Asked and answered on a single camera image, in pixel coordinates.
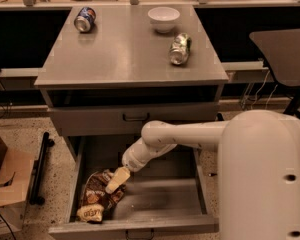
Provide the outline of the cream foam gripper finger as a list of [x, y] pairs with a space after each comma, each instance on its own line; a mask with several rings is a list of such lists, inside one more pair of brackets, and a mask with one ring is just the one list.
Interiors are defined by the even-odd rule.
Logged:
[[119, 167], [113, 174], [113, 177], [107, 184], [105, 190], [108, 194], [112, 194], [117, 188], [124, 184], [130, 177], [130, 170], [126, 167]]

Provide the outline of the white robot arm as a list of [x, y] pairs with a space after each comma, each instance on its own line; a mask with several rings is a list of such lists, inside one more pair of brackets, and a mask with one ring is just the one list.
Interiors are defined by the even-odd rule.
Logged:
[[217, 147], [220, 240], [300, 240], [298, 118], [250, 110], [229, 121], [150, 121], [124, 152], [106, 192], [178, 145]]

